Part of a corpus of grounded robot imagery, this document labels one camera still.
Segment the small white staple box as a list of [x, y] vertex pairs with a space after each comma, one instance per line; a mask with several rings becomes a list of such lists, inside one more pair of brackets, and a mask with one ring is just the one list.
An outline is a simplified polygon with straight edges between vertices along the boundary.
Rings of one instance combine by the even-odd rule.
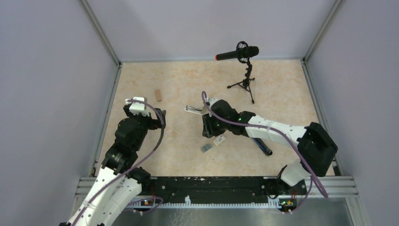
[[219, 135], [215, 138], [214, 144], [216, 146], [219, 146], [223, 141], [225, 140], [225, 137], [223, 135]]

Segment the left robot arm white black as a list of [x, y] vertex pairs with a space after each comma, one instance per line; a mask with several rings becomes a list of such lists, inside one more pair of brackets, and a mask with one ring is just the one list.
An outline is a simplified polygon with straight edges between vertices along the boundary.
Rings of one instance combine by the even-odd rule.
[[127, 101], [114, 133], [115, 140], [106, 152], [101, 168], [89, 193], [77, 211], [63, 226], [111, 226], [128, 204], [151, 188], [151, 176], [135, 162], [149, 130], [161, 130], [156, 147], [162, 142], [166, 127], [166, 110], [153, 108], [156, 118], [143, 101]]

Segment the grey staple strip block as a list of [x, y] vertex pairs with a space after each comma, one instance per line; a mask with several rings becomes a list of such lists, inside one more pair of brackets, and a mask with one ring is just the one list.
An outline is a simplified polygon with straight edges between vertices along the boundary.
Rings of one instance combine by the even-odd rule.
[[213, 148], [213, 146], [212, 146], [210, 143], [208, 143], [208, 144], [203, 145], [203, 146], [200, 148], [200, 150], [201, 150], [203, 153], [206, 153], [207, 151], [211, 150], [212, 148]]

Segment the blue stapler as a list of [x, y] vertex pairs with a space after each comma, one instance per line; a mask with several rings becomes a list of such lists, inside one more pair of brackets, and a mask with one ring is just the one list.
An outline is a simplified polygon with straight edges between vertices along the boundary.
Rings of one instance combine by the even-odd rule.
[[262, 139], [252, 138], [252, 140], [258, 145], [258, 147], [266, 156], [271, 156], [273, 154], [272, 150], [267, 146], [267, 144]]

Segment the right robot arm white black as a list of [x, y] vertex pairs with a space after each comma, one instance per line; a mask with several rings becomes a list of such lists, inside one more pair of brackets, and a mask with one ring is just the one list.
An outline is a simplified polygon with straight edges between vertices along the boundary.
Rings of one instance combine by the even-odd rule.
[[326, 176], [337, 153], [337, 145], [326, 130], [316, 122], [295, 126], [267, 120], [255, 113], [237, 112], [222, 99], [204, 101], [207, 114], [202, 116], [204, 137], [217, 137], [226, 131], [236, 136], [267, 139], [293, 148], [298, 159], [288, 164], [279, 174], [276, 188], [290, 193], [295, 185], [309, 177]]

